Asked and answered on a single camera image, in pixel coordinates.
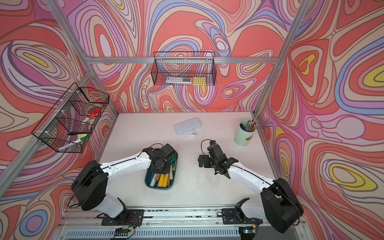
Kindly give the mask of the lime rake wooden handle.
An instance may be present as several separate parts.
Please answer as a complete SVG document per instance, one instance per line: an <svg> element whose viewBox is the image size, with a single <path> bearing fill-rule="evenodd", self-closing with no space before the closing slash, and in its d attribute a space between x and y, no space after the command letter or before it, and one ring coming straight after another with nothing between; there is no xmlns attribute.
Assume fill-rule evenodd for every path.
<svg viewBox="0 0 384 240"><path fill-rule="evenodd" d="M171 159L172 171L173 171L173 172L176 171L177 161L178 161L178 154L174 154L174 155L172 156L172 159Z"/></svg>

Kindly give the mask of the green rake wooden handle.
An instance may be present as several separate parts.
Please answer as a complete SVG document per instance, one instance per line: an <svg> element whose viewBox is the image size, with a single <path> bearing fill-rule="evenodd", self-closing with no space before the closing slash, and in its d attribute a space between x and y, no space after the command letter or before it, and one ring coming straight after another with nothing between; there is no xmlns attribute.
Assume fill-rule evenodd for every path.
<svg viewBox="0 0 384 240"><path fill-rule="evenodd" d="M174 178L174 174L173 174L173 166L170 166L170 173L169 173L169 178L168 178L167 187L170 187L170 186L171 186L171 181L173 180L173 178Z"/></svg>

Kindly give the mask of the light blue rake pale handle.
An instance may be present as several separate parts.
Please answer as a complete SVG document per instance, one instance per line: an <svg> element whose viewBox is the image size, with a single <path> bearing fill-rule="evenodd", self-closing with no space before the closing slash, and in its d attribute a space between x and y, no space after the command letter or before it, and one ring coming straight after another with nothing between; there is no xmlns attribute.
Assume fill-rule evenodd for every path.
<svg viewBox="0 0 384 240"><path fill-rule="evenodd" d="M150 182L150 187L154 187L157 181L157 174L154 174L151 182Z"/></svg>

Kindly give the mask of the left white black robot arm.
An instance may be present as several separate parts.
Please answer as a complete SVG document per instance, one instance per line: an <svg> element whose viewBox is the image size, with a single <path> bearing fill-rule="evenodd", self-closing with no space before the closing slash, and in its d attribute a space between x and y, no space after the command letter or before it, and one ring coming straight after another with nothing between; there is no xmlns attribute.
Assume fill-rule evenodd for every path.
<svg viewBox="0 0 384 240"><path fill-rule="evenodd" d="M172 169L176 150L169 144L160 149L144 148L140 153L121 160L86 164L71 185L74 197L83 211L99 211L116 218L126 209L118 198L107 193L107 187L132 173L149 169L154 174L166 175Z"/></svg>

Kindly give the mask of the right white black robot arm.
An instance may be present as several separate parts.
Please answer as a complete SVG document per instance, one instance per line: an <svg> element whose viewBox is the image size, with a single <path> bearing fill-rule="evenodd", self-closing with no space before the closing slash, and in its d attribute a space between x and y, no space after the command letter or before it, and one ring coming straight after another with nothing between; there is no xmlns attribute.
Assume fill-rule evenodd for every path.
<svg viewBox="0 0 384 240"><path fill-rule="evenodd" d="M288 182L282 178L273 180L264 177L242 165L235 158L228 158L215 140L209 141L208 154L198 158L201 168L212 168L216 175L241 183L259 194L261 205L252 204L246 197L232 209L222 209L224 224L254 224L267 221L279 233L285 233L291 226L297 226L304 209Z"/></svg>

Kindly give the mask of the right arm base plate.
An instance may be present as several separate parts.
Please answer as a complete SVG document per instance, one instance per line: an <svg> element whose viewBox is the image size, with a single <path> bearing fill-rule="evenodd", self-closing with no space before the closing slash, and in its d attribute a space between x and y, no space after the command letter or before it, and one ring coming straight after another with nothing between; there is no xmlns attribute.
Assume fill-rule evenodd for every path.
<svg viewBox="0 0 384 240"><path fill-rule="evenodd" d="M223 219L224 225L253 224L258 226L262 224L263 220L256 218L248 218L241 210L241 206L249 199L250 198L242 199L232 209L222 209L220 212L217 213L217 216Z"/></svg>

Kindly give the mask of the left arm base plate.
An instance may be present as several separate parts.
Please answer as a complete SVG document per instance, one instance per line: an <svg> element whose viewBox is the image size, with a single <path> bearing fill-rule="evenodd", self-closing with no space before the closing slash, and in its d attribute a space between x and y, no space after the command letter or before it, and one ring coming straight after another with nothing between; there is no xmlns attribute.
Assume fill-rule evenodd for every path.
<svg viewBox="0 0 384 240"><path fill-rule="evenodd" d="M103 216L102 226L134 226L142 225L144 219L144 210L123 210L117 217L111 218L108 215Z"/></svg>

